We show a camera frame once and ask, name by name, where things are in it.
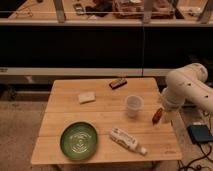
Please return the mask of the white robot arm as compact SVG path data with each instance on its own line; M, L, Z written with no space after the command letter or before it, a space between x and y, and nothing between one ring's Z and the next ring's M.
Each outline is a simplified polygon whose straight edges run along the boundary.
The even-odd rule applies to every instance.
M152 124L170 122L186 100L213 114L213 88L205 84L207 78L208 71L200 63L171 70L160 94L162 106L154 113Z

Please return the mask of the orange-brown gripper finger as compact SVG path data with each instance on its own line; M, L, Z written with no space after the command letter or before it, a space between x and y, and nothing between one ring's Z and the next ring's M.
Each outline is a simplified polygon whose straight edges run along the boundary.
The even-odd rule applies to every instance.
M152 123L153 124L157 124L161 117L162 117L162 112L163 112L163 109L162 108L159 108L156 113L153 115L153 118L152 118Z

